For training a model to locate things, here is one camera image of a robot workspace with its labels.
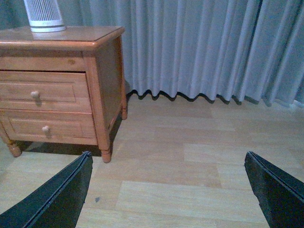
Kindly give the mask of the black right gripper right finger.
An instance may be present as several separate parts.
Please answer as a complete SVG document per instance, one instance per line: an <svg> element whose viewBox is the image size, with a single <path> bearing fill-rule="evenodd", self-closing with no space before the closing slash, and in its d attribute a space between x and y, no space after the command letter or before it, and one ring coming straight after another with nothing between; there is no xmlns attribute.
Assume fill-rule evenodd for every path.
<svg viewBox="0 0 304 228"><path fill-rule="evenodd" d="M244 166L269 227L302 228L304 183L254 152L246 153Z"/></svg>

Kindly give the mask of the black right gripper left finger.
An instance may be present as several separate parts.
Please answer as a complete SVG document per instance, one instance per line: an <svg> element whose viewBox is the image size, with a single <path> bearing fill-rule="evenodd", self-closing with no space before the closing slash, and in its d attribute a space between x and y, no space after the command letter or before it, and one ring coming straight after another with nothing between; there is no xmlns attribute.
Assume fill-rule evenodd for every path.
<svg viewBox="0 0 304 228"><path fill-rule="evenodd" d="M86 151L0 215L2 228L74 228L85 203L93 158Z"/></svg>

